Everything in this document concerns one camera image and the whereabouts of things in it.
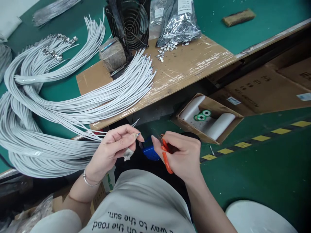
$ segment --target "white cloth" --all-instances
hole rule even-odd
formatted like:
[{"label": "white cloth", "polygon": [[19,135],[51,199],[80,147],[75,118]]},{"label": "white cloth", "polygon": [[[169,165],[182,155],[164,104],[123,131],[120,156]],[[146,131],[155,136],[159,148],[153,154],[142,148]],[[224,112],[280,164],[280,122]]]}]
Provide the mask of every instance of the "white cloth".
[{"label": "white cloth", "polygon": [[195,232],[186,202],[167,182],[150,172],[123,172],[114,190],[99,205],[87,226],[72,210],[40,220],[31,233]]}]

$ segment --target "white cable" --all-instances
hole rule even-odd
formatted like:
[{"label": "white cable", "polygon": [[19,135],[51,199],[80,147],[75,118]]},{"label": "white cable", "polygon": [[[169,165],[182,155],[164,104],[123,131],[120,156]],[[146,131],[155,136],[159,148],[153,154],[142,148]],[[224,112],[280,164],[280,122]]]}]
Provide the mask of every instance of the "white cable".
[{"label": "white cable", "polygon": [[[84,169],[103,136],[96,135],[94,132],[97,131],[87,129],[84,124],[125,111],[151,88],[155,73],[152,71],[150,57],[143,55],[142,50],[136,53],[121,77],[92,92],[60,102],[47,101],[38,95],[42,83],[36,82],[37,78],[42,78],[44,82],[64,78],[66,76],[62,72],[72,74],[76,70],[73,64],[84,63],[97,53],[98,47],[91,50],[89,46],[103,35],[104,26],[101,23],[96,26],[92,22],[94,21],[86,19],[87,43],[58,70],[49,73],[51,68],[64,61],[51,57],[49,53],[46,55],[47,50],[60,56],[72,48],[73,43],[69,43],[63,36],[51,35],[34,46],[27,47],[12,61],[5,73],[8,92],[0,99],[0,144],[9,150],[10,161],[23,174],[52,178]],[[14,76],[16,79],[26,77],[28,81],[33,80],[33,83],[19,86],[15,83]],[[32,112],[94,141],[74,141],[43,134],[33,120]]]},{"label": "white cable", "polygon": [[12,61],[11,48],[0,44],[0,83],[3,80],[4,73]]},{"label": "white cable", "polygon": [[33,14],[32,21],[36,27],[46,24],[51,19],[64,13],[81,0],[57,0]]}]

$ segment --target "barcode sticker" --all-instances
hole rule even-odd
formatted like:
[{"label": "barcode sticker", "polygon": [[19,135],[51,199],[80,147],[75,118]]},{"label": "barcode sticker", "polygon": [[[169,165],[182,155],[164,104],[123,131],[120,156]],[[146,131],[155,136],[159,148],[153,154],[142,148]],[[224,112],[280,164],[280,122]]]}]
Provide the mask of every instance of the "barcode sticker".
[{"label": "barcode sticker", "polygon": [[297,97],[302,101],[309,101],[311,100],[311,93],[300,94],[300,95],[297,95]]},{"label": "barcode sticker", "polygon": [[238,105],[238,104],[241,103],[240,101],[238,101],[237,99],[233,98],[232,96],[230,96],[227,100],[228,100],[230,103],[232,103],[233,105]]},{"label": "barcode sticker", "polygon": [[163,10],[164,8],[156,8],[155,9],[155,18],[160,18],[163,16]]},{"label": "barcode sticker", "polygon": [[178,0],[178,14],[192,13],[191,0]]}]

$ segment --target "orange scissors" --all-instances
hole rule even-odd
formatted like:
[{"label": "orange scissors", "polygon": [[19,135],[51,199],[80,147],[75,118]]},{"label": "orange scissors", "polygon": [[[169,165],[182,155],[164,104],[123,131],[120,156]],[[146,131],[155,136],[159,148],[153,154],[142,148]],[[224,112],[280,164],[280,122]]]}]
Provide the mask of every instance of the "orange scissors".
[{"label": "orange scissors", "polygon": [[163,159],[164,159],[164,163],[165,163],[165,166],[166,166],[166,170],[167,170],[170,174],[173,174],[173,171],[171,170],[171,167],[169,166],[169,162],[168,162],[167,155],[166,155],[166,152],[169,152],[169,150],[168,150],[168,145],[167,145],[166,141],[162,138],[163,136],[164,136],[164,135],[161,134],[160,142],[161,142],[162,150],[164,150],[164,151],[162,152]]}]

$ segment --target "finger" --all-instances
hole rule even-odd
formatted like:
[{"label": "finger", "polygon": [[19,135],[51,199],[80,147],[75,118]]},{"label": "finger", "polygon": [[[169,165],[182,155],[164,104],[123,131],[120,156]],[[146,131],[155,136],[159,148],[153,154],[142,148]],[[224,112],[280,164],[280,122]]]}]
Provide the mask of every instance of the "finger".
[{"label": "finger", "polygon": [[177,133],[171,132],[168,134],[165,133],[163,139],[166,141],[167,144],[171,144],[172,146],[178,148],[181,151],[187,151],[189,149],[189,137],[180,137]]},{"label": "finger", "polygon": [[[130,134],[126,133],[126,134],[122,135],[122,138],[126,138],[126,137],[129,137],[129,136],[130,136]],[[136,142],[134,142],[132,145],[130,145],[129,148],[130,148],[131,151],[135,151],[136,150]]]},{"label": "finger", "polygon": [[124,149],[118,151],[118,152],[114,155],[114,157],[115,157],[116,159],[123,157],[123,155],[124,155],[124,153],[125,153],[126,150],[127,150],[127,148],[124,148]]},{"label": "finger", "polygon": [[[122,126],[117,127],[115,129],[109,130],[105,137],[107,137],[107,136],[108,137],[113,137],[115,141],[118,141],[118,140],[120,140],[122,138],[122,135],[127,134],[127,133],[129,133],[129,134],[132,134],[132,133],[139,134],[140,132],[139,132],[138,129],[134,128],[131,125],[122,125]],[[141,142],[144,142],[144,138],[143,138],[143,136],[141,134],[137,137],[137,140],[139,140]]]},{"label": "finger", "polygon": [[107,144],[107,148],[112,153],[117,153],[118,151],[129,147],[136,140],[136,133],[132,133],[130,136],[121,138],[120,140]]},{"label": "finger", "polygon": [[175,133],[175,132],[172,132],[172,131],[166,131],[165,135],[172,135],[172,136],[175,136],[177,138],[180,138],[182,140],[187,140],[187,141],[195,141],[195,142],[197,141],[197,139],[195,139],[195,138],[188,137],[188,136],[185,136],[185,135],[182,135],[182,134],[179,134],[179,133]]},{"label": "finger", "polygon": [[159,139],[157,139],[155,136],[151,135],[151,140],[152,140],[153,148],[154,148],[155,152],[158,154],[158,156],[160,156],[160,158],[163,161],[163,155],[162,155],[163,150],[162,150],[161,143],[160,143]]}]

